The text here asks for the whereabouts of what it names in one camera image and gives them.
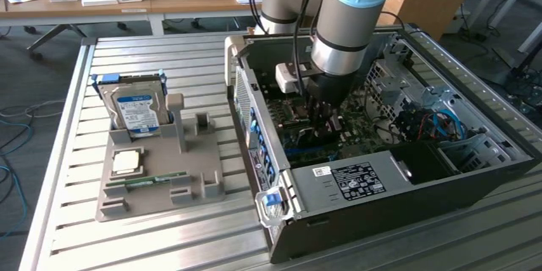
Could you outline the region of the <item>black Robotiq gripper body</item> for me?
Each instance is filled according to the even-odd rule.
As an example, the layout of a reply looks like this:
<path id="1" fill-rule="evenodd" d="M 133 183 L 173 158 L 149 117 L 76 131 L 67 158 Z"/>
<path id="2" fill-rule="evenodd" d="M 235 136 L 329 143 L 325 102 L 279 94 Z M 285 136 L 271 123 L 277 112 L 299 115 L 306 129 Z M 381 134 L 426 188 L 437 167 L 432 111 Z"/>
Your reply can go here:
<path id="1" fill-rule="evenodd" d="M 354 80 L 354 73 L 343 76 L 326 73 L 313 75 L 307 85 L 310 100 L 338 108 L 349 96 Z"/>

